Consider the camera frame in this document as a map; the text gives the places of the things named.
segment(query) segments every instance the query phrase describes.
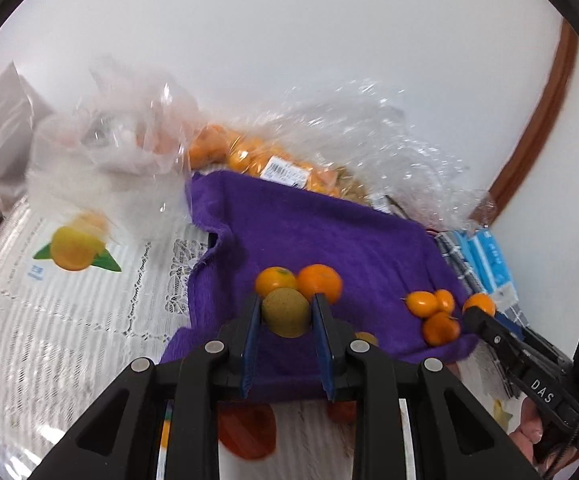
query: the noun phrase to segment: blue gripper pad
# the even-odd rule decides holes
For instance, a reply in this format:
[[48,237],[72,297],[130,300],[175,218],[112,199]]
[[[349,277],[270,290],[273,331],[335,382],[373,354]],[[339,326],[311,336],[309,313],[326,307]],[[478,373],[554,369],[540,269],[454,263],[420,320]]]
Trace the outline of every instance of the blue gripper pad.
[[243,378],[241,379],[241,396],[247,398],[254,373],[256,371],[256,348],[258,346],[258,333],[261,329],[261,302],[257,301],[250,317],[247,329],[245,349],[243,350]]
[[333,355],[327,342],[327,333],[323,325],[321,312],[316,306],[316,300],[312,301],[312,325],[316,336],[316,357],[321,376],[323,389],[327,394],[327,399],[333,400]]

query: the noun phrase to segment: plastic bag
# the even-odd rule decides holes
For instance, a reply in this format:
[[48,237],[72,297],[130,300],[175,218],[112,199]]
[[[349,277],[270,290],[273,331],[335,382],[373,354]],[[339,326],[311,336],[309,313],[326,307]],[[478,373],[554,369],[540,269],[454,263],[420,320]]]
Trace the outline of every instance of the plastic bag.
[[61,222],[96,219],[116,241],[157,237],[160,222],[189,221],[189,139],[203,121],[196,101],[165,73],[103,59],[100,94],[35,131],[30,203]]
[[487,192],[457,184],[461,161],[413,138],[391,93],[368,81],[310,95],[293,90],[277,110],[207,126],[191,146],[192,169],[227,164],[381,209],[388,197],[426,227],[472,228],[474,210],[489,206]]
[[32,131],[50,108],[10,64],[0,75],[0,211],[25,193]]

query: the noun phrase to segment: barcode sticker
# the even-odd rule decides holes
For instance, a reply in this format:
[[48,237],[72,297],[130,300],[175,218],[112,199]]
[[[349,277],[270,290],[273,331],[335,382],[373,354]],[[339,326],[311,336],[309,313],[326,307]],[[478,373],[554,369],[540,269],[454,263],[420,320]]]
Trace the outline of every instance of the barcode sticker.
[[309,171],[295,166],[280,156],[270,157],[269,162],[261,173],[263,180],[284,184],[285,186],[303,189],[307,183]]

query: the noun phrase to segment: printed lemon image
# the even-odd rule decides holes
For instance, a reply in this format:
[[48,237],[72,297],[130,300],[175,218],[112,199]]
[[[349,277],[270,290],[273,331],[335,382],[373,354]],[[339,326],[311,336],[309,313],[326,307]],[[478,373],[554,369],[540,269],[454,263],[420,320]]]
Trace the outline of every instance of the printed lemon image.
[[121,272],[109,251],[105,248],[108,235],[107,220],[93,213],[81,213],[70,222],[56,229],[52,240],[34,255],[35,260],[53,260],[61,269],[83,270],[101,267]]

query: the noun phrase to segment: bag of oranges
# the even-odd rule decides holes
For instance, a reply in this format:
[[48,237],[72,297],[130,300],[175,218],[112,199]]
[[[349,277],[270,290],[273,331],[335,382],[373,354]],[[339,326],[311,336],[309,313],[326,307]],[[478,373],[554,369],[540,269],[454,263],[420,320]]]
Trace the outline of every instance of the bag of oranges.
[[341,197],[339,172],[290,154],[277,140],[237,131],[221,124],[208,124],[189,150],[192,170],[212,164],[286,186]]

